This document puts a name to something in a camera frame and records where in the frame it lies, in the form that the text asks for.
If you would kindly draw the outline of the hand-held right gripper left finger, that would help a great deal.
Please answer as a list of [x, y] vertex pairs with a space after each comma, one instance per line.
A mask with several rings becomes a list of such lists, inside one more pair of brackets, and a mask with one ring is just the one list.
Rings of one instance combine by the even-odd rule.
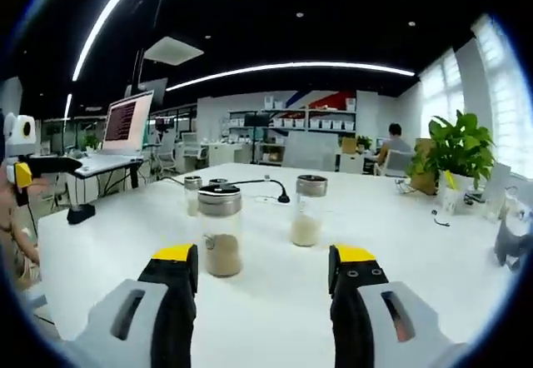
[[161, 249], [90, 310], [63, 353], [76, 367], [191, 366], [197, 285], [197, 246]]

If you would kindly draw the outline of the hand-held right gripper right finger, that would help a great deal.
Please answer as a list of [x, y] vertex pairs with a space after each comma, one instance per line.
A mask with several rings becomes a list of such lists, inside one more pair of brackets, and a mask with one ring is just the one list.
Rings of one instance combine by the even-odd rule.
[[336, 367], [452, 367], [466, 353], [441, 332], [437, 313], [389, 281], [365, 249], [330, 246], [328, 290]]

